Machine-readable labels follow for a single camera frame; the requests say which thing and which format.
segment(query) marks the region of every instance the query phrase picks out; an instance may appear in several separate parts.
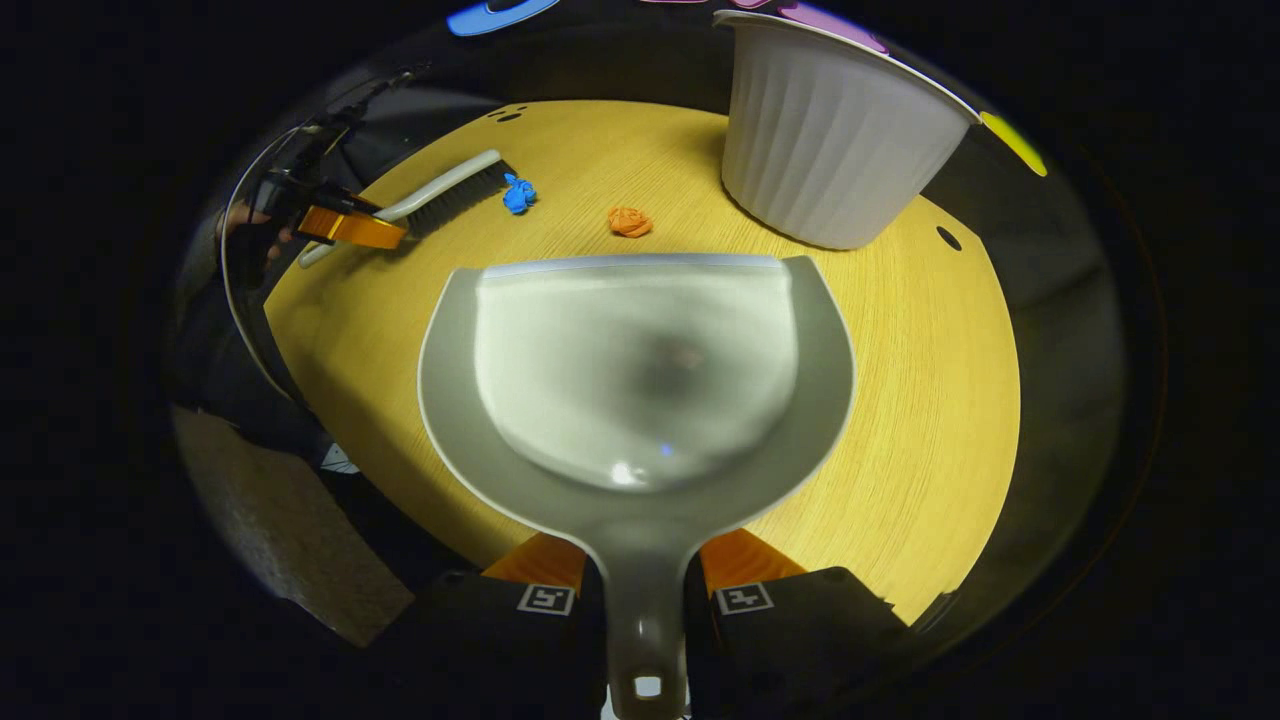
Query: wooden table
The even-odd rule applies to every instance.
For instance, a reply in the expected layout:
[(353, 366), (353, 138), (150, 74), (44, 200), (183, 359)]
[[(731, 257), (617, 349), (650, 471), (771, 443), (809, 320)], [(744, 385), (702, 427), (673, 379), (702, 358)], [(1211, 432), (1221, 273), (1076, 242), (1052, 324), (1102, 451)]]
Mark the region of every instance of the wooden table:
[[(996, 274), (979, 238), (923, 197), (861, 250), (780, 236), (721, 187), (726, 127), (723, 115), (591, 100), (512, 105), (477, 118), (364, 195), (392, 204), (495, 147), (532, 181), (538, 204), (515, 217), (494, 196), (401, 251), (343, 246), (308, 270), (293, 266), (266, 304), (273, 333), (352, 461), (424, 528), (484, 566), (532, 530), (456, 482), (422, 428), (419, 350), (454, 268), (618, 252), (812, 255), (852, 334), (854, 413), (818, 477), (749, 529), (805, 568), (849, 568), (913, 623), (968, 574), (1012, 473), (1018, 360)], [(637, 240), (611, 234), (613, 205), (649, 213), (654, 231)], [(948, 246), (940, 227), (963, 250)]]

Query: blue object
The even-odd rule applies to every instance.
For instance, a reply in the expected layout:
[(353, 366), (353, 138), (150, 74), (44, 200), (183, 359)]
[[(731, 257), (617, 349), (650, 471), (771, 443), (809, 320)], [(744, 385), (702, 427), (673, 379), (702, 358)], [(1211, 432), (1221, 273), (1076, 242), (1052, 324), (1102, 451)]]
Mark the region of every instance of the blue object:
[(444, 20), (444, 23), (449, 26), (449, 32), (460, 37), (466, 37), (468, 35), (484, 35), (486, 32), (493, 32), (495, 29), (502, 29), (507, 26), (527, 20), (558, 1), (559, 0), (526, 0), (515, 8), (507, 8), (506, 10), (498, 10), (497, 13), (490, 10), (488, 4), (480, 3), (479, 5), (472, 5), (466, 10), (453, 13)]
[(527, 210), (534, 204), (534, 200), (538, 199), (534, 183), (520, 179), (511, 173), (503, 173), (502, 177), (507, 178), (507, 184), (511, 186), (507, 188), (506, 195), (502, 196), (502, 204), (511, 210), (512, 215), (518, 215)]

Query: white plastic container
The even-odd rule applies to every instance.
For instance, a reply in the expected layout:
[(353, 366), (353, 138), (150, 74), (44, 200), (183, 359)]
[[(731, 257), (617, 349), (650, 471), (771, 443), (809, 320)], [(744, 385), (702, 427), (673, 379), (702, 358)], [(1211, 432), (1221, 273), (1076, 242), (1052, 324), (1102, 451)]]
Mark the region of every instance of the white plastic container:
[(960, 145), (978, 113), (902, 63), (803, 23), (719, 10), (736, 33), (721, 178), (796, 240), (876, 240)]

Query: blue crumpled paper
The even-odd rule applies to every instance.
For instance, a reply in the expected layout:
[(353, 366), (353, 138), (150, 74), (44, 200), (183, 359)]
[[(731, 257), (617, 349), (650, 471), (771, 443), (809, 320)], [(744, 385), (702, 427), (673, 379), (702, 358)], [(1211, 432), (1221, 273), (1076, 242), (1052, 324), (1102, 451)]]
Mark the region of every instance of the blue crumpled paper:
[(503, 177), (507, 178), (507, 184), (511, 187), (502, 196), (502, 204), (511, 210), (512, 215), (518, 215), (534, 204), (538, 192), (534, 190), (534, 183), (526, 179), (520, 179), (511, 173), (503, 173)]

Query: brush bristles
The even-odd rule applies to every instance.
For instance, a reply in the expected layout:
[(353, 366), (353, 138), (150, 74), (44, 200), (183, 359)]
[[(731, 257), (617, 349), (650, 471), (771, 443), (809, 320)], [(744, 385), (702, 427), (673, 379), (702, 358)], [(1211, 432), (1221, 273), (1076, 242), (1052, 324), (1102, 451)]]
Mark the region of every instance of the brush bristles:
[(451, 187), (435, 200), (410, 213), (408, 232), (416, 238), (433, 233), (453, 220), (472, 205), (507, 187), (503, 173), (516, 174), (503, 160)]

